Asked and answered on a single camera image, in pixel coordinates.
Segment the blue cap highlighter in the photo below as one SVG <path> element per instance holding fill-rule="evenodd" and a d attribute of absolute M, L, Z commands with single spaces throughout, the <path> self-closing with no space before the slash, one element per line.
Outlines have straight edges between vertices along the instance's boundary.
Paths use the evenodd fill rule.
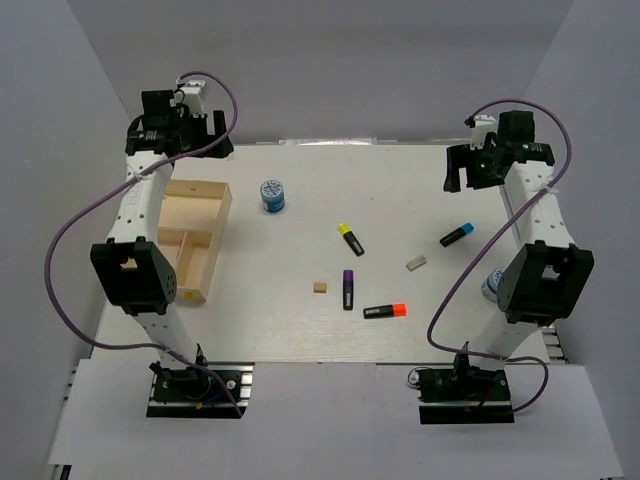
<path fill-rule="evenodd" d="M 468 234 L 474 231 L 474 226 L 471 223 L 465 223 L 462 226 L 456 228 L 455 230 L 449 232 L 445 236 L 443 236 L 439 243 L 442 247 L 448 247 L 449 245 L 461 240 Z"/>

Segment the blue slime jar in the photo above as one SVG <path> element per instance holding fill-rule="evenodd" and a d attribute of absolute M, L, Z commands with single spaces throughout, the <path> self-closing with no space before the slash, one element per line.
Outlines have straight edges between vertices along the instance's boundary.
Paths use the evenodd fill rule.
<path fill-rule="evenodd" d="M 284 188 L 277 180 L 267 180 L 260 186 L 260 195 L 264 209 L 269 213 L 278 213 L 285 207 Z"/>
<path fill-rule="evenodd" d="M 497 294 L 498 294 L 498 287 L 499 287 L 499 283 L 500 280 L 502 278 L 502 275 L 504 273 L 504 270 L 502 268 L 497 268 L 495 270 L 493 270 L 484 280 L 483 284 L 481 285 L 481 292 L 483 294 L 483 296 L 493 302 L 496 303 L 498 301 L 497 299 Z"/>

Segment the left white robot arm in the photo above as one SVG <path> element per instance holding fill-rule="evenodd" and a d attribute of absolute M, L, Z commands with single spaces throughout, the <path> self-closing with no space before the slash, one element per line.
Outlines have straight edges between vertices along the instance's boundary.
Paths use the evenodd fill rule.
<path fill-rule="evenodd" d="M 206 114 L 205 86 L 192 80 L 174 90 L 145 91 L 143 112 L 127 129 L 126 188 L 107 239 L 92 246 L 91 263 L 109 302 L 122 309 L 161 346 L 160 363 L 175 369 L 179 359 L 196 360 L 174 301 L 177 273 L 158 246 L 161 206 L 174 171 L 171 157 L 224 158 L 233 151 L 224 113 Z"/>

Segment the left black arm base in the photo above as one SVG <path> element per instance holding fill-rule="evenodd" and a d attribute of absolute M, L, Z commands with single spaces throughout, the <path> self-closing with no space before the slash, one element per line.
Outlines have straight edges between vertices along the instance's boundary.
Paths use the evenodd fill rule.
<path fill-rule="evenodd" d="M 215 364 L 207 368 L 223 381 L 224 387 L 212 377 L 189 367 L 182 370 L 161 370 L 152 363 L 151 388 L 146 409 L 147 418 L 165 419 L 239 419 L 229 400 L 228 390 L 238 409 L 248 407 L 253 383 L 252 364 Z"/>

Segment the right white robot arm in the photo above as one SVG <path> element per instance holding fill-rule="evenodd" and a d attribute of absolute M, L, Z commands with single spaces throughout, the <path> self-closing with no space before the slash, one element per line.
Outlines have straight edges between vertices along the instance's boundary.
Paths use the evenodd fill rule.
<path fill-rule="evenodd" d="M 552 185 L 555 159 L 535 140 L 534 116 L 512 110 L 467 120 L 469 143 L 447 150 L 444 189 L 497 186 L 518 252 L 497 285 L 497 311 L 466 345 L 469 363 L 451 374 L 453 390 L 472 399 L 536 330 L 573 311 L 594 267 L 591 251 L 570 235 Z"/>

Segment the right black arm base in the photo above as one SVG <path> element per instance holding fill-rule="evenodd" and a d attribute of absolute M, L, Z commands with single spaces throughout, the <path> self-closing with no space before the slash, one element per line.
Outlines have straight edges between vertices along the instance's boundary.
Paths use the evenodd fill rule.
<path fill-rule="evenodd" d="M 490 379 L 455 375 L 453 368 L 416 367 L 407 375 L 418 392 L 421 425 L 512 424 L 513 405 L 503 370 Z"/>

